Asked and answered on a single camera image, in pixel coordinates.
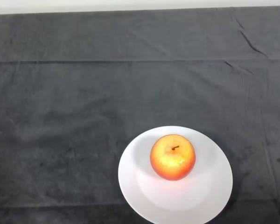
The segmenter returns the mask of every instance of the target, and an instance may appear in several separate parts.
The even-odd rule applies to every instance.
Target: apple
[[[195,161],[196,154],[191,142],[178,134],[161,137],[150,152],[150,163],[154,171],[170,181],[187,176]]]

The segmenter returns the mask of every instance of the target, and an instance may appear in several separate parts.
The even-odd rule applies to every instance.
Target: white plate
[[[162,179],[150,164],[152,146],[167,134],[184,136],[196,152],[192,172],[179,181]],[[130,206],[155,224],[204,224],[222,211],[232,190],[231,167],[219,146],[178,126],[157,127],[136,137],[121,156],[118,179]]]

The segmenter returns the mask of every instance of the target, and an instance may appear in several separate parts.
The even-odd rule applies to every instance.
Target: dark gray cloth
[[[148,221],[127,144],[158,126],[224,151],[212,224],[280,224],[280,7],[0,15],[0,224]]]

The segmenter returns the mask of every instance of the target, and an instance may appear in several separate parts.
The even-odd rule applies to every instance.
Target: apple stem
[[[172,148],[172,150],[175,150],[175,148],[178,148],[178,147],[179,147],[179,146],[175,146],[175,147]]]

